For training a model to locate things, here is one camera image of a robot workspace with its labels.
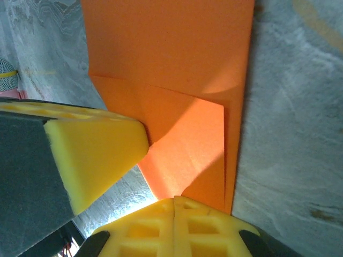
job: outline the orange foam sheet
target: orange foam sheet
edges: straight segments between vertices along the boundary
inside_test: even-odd
[[[221,193],[209,193],[207,188],[213,177],[218,185],[225,185],[221,201],[230,212],[253,0],[82,0],[82,7],[89,74],[109,110],[146,125],[153,145],[139,166],[155,195],[172,197],[184,188],[183,195],[206,204],[216,202]],[[119,80],[109,86],[104,82],[107,79],[100,77]],[[130,87],[137,88],[125,97],[125,110],[130,109],[130,114],[115,103],[121,98],[114,86],[120,80],[132,81]],[[139,87],[152,103],[138,96],[142,94]],[[164,90],[161,95],[149,93],[153,88]],[[172,95],[167,92],[174,92],[173,97],[190,97],[190,103],[175,100],[173,106],[165,108],[164,102]],[[139,105],[134,105],[134,97],[138,97]],[[202,126],[195,125],[204,113],[200,99],[224,109],[220,133],[223,159],[217,156],[218,135],[212,133],[219,130],[220,123],[208,114],[202,116]],[[224,181],[214,171],[207,173],[221,169],[222,162],[225,167],[218,174],[224,174]],[[190,180],[185,178],[194,177],[197,179],[187,185]]]
[[[223,106],[127,80],[92,80],[110,110],[147,127],[152,146],[139,167],[159,199],[187,188],[189,197],[224,208]]]

